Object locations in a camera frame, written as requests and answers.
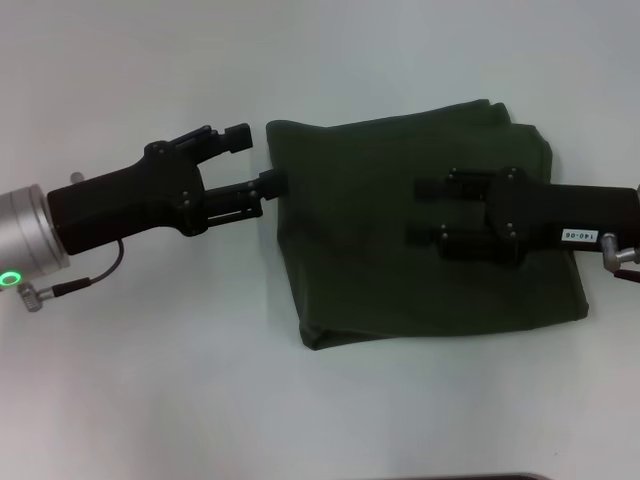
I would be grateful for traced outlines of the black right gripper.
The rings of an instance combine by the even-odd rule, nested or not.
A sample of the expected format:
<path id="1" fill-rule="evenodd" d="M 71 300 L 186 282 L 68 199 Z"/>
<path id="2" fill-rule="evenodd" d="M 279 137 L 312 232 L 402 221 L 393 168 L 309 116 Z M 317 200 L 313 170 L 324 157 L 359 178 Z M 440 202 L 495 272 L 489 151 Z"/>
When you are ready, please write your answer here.
<path id="1" fill-rule="evenodd" d="M 516 266 L 536 250 L 599 251 L 606 234 L 621 249 L 640 247 L 640 196 L 632 188 L 548 184 L 524 171 L 453 168 L 443 179 L 416 179 L 414 199 L 484 201 L 491 230 L 408 226 L 405 243 L 440 257 Z"/>

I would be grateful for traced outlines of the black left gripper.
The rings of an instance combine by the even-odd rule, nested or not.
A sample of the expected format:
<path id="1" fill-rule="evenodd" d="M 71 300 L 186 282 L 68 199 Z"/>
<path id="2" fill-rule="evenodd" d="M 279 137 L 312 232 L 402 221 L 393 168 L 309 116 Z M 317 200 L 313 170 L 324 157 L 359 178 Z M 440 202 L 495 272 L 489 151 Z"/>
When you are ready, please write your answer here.
<path id="1" fill-rule="evenodd" d="M 168 143 L 150 144 L 127 168 L 49 192 L 54 230 L 65 251 L 76 255 L 153 228 L 195 236 L 207 227 L 259 218 L 262 201 L 288 193 L 283 170 L 204 191 L 197 166 L 252 147 L 246 123 L 222 133 L 205 125 Z"/>

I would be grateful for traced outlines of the dark green FREE! t-shirt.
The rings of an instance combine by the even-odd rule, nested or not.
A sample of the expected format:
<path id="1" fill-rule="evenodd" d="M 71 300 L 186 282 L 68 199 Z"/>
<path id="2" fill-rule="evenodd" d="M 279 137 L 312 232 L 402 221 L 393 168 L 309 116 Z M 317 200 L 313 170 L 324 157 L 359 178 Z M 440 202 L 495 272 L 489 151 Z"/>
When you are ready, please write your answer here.
<path id="1" fill-rule="evenodd" d="M 288 176 L 277 239 L 307 348 L 500 334 L 587 316 L 570 253 L 531 253 L 515 267 L 445 259 L 433 235 L 481 229 L 483 207 L 414 197 L 416 180 L 454 169 L 515 166 L 550 179 L 549 143 L 503 104 L 333 127 L 274 120 L 266 139 L 272 165 Z"/>

